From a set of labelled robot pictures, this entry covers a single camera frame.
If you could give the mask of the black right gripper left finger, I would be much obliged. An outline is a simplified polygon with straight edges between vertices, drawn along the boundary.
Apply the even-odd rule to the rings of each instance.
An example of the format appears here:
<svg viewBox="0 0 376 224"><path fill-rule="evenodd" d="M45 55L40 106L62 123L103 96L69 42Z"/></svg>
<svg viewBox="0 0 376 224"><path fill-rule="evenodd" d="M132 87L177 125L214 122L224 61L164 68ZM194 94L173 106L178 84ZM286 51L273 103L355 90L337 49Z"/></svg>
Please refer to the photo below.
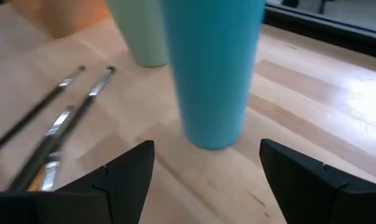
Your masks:
<svg viewBox="0 0 376 224"><path fill-rule="evenodd" d="M146 140L53 192L0 192L0 223L138 223L154 159Z"/></svg>

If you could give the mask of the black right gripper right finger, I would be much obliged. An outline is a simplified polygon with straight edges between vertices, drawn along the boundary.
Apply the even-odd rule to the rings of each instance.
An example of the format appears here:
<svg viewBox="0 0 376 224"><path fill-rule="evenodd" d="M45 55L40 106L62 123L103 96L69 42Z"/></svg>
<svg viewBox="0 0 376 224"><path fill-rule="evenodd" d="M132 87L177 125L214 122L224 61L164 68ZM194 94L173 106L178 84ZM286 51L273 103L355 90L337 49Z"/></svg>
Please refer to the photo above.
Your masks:
<svg viewBox="0 0 376 224"><path fill-rule="evenodd" d="M267 182L287 223L376 223L376 184L271 139L260 142Z"/></svg>

